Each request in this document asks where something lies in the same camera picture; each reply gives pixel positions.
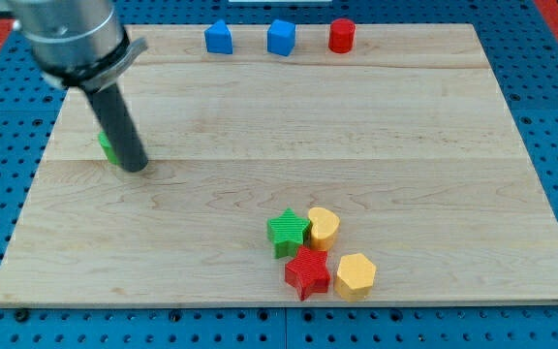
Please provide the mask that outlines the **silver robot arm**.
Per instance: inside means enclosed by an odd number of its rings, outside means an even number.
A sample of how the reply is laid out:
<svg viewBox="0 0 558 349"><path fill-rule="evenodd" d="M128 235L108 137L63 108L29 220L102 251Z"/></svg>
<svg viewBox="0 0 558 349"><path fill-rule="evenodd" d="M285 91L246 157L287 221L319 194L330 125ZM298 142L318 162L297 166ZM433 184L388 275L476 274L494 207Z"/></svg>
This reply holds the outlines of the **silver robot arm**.
<svg viewBox="0 0 558 349"><path fill-rule="evenodd" d="M96 93L148 49L129 39L110 0L9 0L14 30L30 43L49 83Z"/></svg>

